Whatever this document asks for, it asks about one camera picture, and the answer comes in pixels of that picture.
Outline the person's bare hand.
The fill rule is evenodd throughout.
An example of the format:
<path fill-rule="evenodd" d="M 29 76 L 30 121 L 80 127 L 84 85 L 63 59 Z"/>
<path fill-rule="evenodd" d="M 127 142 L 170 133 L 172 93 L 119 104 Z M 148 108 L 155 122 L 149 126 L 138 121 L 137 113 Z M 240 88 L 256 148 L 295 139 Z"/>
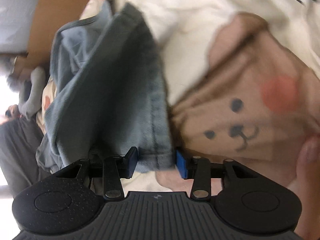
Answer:
<path fill-rule="evenodd" d="M 296 177 L 289 186 L 302 204 L 295 233 L 319 239 L 319 135 L 307 137 L 295 154 Z"/>

